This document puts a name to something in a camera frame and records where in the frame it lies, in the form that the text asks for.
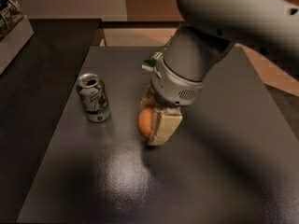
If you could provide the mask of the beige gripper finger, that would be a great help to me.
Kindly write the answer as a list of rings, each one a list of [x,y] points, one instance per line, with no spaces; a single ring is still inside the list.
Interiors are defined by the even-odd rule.
[[[155,107],[152,115],[149,146],[162,146],[173,135],[182,121],[179,107]]]
[[[139,109],[143,110],[149,106],[151,106],[151,107],[157,106],[157,102],[155,100],[154,92],[153,92],[151,85],[148,85],[146,87],[146,89],[144,90],[140,104],[139,104]]]

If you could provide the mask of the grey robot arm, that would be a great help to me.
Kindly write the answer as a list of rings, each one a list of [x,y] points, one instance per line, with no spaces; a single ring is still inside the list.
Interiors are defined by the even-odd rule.
[[[151,69],[139,119],[150,146],[162,146],[182,121],[180,109],[192,105],[211,68],[238,43],[298,77],[299,6],[286,0],[177,0],[185,20],[166,52]]]

